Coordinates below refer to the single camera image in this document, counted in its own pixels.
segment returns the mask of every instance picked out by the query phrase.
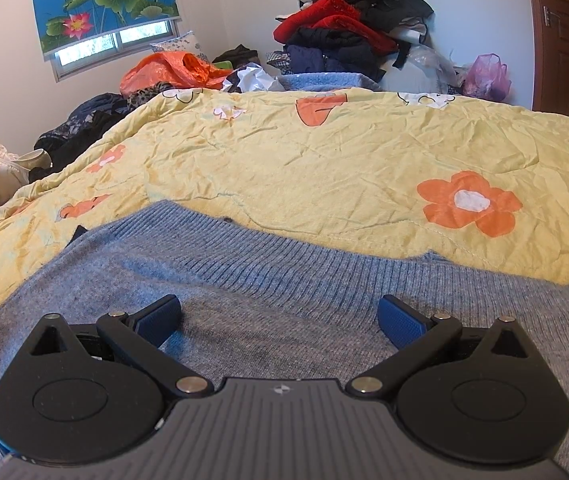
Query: red sweater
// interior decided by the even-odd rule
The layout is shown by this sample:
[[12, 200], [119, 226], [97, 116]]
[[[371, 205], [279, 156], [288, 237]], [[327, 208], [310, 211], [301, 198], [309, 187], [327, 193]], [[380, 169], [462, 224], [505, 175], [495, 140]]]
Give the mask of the red sweater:
[[397, 50], [395, 41], [360, 22], [360, 11], [344, 0], [318, 0], [311, 7], [296, 12], [276, 28], [274, 39], [286, 43], [300, 27], [349, 30], [366, 38], [380, 56]]

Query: round black disc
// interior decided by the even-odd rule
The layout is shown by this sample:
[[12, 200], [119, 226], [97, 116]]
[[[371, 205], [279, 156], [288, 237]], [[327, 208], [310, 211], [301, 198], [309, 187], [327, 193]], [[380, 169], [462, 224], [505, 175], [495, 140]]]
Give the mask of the round black disc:
[[39, 356], [0, 382], [0, 445], [41, 463], [79, 465], [121, 453], [151, 434], [164, 411], [156, 384], [122, 364], [63, 353]]
[[473, 360], [418, 372], [400, 389], [397, 414], [428, 447], [465, 462], [507, 465], [541, 460], [562, 442], [569, 404], [535, 369]]

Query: logo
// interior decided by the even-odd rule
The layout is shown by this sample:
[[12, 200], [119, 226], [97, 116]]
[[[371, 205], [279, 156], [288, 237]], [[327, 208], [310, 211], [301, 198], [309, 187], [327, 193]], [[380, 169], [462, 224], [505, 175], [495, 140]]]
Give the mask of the logo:
[[280, 386], [276, 386], [275, 388], [273, 388], [274, 392], [278, 395], [286, 395], [289, 392], [292, 392], [293, 390], [288, 387], [286, 384], [280, 384]]

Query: yellow comforter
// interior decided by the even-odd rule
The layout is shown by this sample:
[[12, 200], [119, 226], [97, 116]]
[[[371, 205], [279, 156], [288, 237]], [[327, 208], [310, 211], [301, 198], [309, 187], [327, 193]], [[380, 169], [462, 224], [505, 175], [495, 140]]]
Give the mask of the yellow comforter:
[[158, 95], [0, 209], [0, 303], [77, 225], [163, 199], [331, 248], [569, 283], [569, 118], [435, 94], [198, 89]]

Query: pillow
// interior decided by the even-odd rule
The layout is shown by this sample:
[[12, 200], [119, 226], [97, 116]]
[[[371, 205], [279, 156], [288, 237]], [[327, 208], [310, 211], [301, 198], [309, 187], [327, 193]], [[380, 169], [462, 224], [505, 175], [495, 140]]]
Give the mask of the pillow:
[[209, 58], [203, 53], [200, 43], [198, 43], [198, 39], [192, 30], [174, 40], [151, 43], [151, 50], [153, 52], [190, 52], [203, 61], [209, 62]]

